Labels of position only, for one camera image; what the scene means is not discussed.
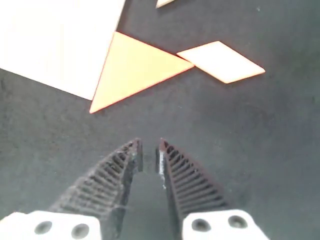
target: triangle shape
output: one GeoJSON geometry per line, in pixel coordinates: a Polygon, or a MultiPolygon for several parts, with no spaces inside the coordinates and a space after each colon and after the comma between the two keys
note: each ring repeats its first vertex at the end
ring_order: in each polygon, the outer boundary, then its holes
{"type": "Polygon", "coordinates": [[[181,51],[177,55],[225,84],[266,72],[220,41],[181,51]]]}
{"type": "Polygon", "coordinates": [[[180,57],[115,32],[95,91],[94,113],[194,65],[180,57]]]}
{"type": "Polygon", "coordinates": [[[167,5],[167,4],[169,4],[169,3],[171,3],[171,2],[173,2],[174,0],[158,0],[157,2],[156,2],[156,8],[160,8],[160,7],[162,7],[162,6],[164,6],[164,5],[167,5]]]}

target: white square piece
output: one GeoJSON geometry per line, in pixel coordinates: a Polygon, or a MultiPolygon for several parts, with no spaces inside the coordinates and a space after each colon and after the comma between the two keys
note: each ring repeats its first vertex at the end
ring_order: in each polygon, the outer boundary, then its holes
{"type": "Polygon", "coordinates": [[[125,0],[0,0],[0,68],[92,100],[125,0]]]}

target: tangram piece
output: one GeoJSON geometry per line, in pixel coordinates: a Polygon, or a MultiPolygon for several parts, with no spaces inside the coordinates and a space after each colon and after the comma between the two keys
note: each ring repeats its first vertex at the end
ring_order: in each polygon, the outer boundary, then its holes
{"type": "Polygon", "coordinates": [[[193,66],[192,63],[180,57],[115,32],[90,113],[169,79],[193,66]]]}
{"type": "Polygon", "coordinates": [[[220,41],[181,51],[177,55],[226,84],[265,72],[220,41]]]}
{"type": "Polygon", "coordinates": [[[162,6],[164,6],[164,5],[167,5],[167,4],[169,4],[169,3],[171,3],[171,2],[173,2],[174,0],[158,0],[157,2],[156,2],[156,8],[160,8],[160,7],[162,7],[162,6]]]}
{"type": "Polygon", "coordinates": [[[92,100],[126,0],[0,0],[0,68],[92,100]]]}

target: gray surface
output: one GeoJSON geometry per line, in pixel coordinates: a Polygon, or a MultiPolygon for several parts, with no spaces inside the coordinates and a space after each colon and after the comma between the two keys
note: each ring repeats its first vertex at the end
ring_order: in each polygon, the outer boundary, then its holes
{"type": "MultiPolygon", "coordinates": [[[[200,161],[271,239],[320,239],[320,2],[155,4],[128,0],[119,31],[171,53],[220,40],[266,73],[224,85],[193,68],[90,115],[88,100],[0,70],[0,218],[46,209],[134,137],[143,140],[150,172],[165,137],[200,161]]],[[[163,192],[145,181],[130,214],[156,226],[167,203],[148,196],[163,192]],[[150,211],[139,213],[141,203],[150,211]]],[[[167,238],[147,226],[137,239],[167,238]]]]}

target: yellow triangle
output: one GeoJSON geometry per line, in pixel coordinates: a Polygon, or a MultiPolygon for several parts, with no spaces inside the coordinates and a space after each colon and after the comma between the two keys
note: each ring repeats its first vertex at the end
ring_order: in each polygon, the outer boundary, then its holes
{"type": "Polygon", "coordinates": [[[90,113],[182,73],[194,65],[180,57],[115,32],[90,113]]]}

